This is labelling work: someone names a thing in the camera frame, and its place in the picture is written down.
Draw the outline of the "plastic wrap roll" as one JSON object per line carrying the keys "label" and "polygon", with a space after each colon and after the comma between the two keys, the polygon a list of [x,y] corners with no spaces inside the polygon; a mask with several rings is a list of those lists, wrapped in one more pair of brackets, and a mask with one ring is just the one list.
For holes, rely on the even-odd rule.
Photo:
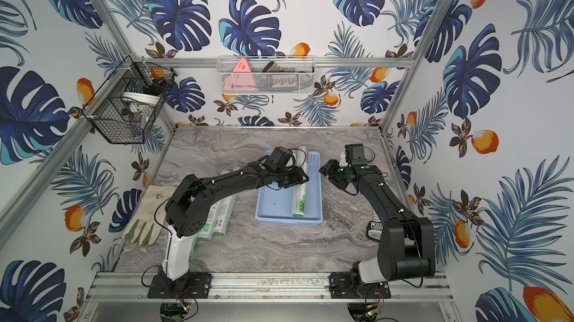
{"label": "plastic wrap roll", "polygon": [[237,195],[228,196],[219,205],[213,235],[226,235]]}
{"label": "plastic wrap roll", "polygon": [[212,239],[215,224],[217,223],[218,213],[220,210],[220,202],[216,202],[209,209],[209,214],[205,226],[197,234],[197,238],[201,241],[210,241]]}
{"label": "plastic wrap roll", "polygon": [[[296,165],[300,167],[307,175],[308,163],[307,163],[307,148],[305,146],[300,146],[296,149]],[[293,203],[291,215],[295,218],[302,218],[305,215],[305,205],[306,205],[306,182],[303,184],[298,184],[294,187]]]}

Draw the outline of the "light blue plastic basket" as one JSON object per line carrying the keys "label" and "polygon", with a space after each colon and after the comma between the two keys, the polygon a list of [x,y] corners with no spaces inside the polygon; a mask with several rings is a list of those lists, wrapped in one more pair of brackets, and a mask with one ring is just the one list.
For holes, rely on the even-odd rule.
{"label": "light blue plastic basket", "polygon": [[319,173],[321,155],[317,151],[310,151],[307,156],[309,182],[306,183],[306,206],[303,217],[294,217],[292,214],[295,187],[278,190],[277,183],[273,183],[271,187],[259,189],[255,218],[260,223],[317,227],[323,222]]}

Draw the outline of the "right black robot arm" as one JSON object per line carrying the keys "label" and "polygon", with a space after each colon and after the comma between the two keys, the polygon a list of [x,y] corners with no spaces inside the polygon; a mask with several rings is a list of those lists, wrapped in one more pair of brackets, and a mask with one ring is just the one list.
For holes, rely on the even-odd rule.
{"label": "right black robot arm", "polygon": [[362,144],[346,145],[344,157],[344,162],[329,160],[320,174],[344,192],[353,186],[382,224],[377,255],[355,263],[354,274],[362,284],[432,277],[436,273],[432,222],[405,208],[383,172],[368,163]]}

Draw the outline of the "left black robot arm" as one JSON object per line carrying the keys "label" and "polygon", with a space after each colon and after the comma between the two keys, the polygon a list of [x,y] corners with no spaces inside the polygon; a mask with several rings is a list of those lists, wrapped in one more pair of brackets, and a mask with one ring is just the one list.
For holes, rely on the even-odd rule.
{"label": "left black robot arm", "polygon": [[278,146],[246,166],[219,176],[198,178],[186,176],[165,203],[165,224],[168,246],[161,270],[170,281],[189,272],[189,257],[193,237],[206,225],[211,207],[222,199],[246,190],[256,190],[277,184],[290,188],[309,181],[301,163],[291,150]]}

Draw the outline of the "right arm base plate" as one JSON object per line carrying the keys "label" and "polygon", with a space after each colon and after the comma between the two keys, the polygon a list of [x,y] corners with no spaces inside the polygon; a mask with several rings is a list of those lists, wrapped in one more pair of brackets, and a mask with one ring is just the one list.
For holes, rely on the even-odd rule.
{"label": "right arm base plate", "polygon": [[354,272],[331,273],[328,277],[328,287],[333,299],[391,298],[388,282],[364,283]]}

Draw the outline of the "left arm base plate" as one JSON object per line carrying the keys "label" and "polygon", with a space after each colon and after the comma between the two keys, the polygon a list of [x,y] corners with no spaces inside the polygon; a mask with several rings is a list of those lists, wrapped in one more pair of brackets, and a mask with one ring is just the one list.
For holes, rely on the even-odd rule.
{"label": "left arm base plate", "polygon": [[153,277],[147,293],[149,299],[207,299],[212,287],[212,274],[188,272],[176,280],[170,280],[160,271]]}

